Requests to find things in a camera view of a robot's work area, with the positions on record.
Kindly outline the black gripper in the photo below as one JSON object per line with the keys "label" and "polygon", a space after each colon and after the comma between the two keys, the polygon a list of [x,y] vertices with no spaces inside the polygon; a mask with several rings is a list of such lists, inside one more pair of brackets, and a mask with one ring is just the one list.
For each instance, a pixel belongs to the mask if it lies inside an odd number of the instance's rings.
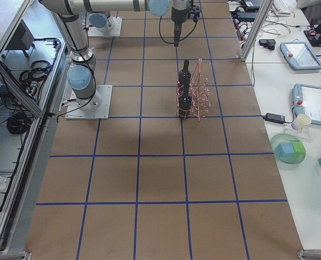
{"label": "black gripper", "polygon": [[200,18],[201,7],[194,4],[194,1],[177,0],[172,2],[171,20],[173,22],[185,22],[192,18],[197,22]]}

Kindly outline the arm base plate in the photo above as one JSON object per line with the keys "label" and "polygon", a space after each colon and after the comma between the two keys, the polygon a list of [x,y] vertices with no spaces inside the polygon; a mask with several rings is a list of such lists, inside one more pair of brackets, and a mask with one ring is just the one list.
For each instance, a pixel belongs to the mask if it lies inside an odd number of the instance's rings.
{"label": "arm base plate", "polygon": [[80,105],[84,105],[85,102],[80,99],[68,104],[68,113],[65,114],[65,118],[68,120],[108,119],[112,92],[112,85],[97,85],[93,99],[83,108]]}
{"label": "arm base plate", "polygon": [[122,17],[107,17],[96,13],[89,16],[88,36],[93,38],[120,37]]}

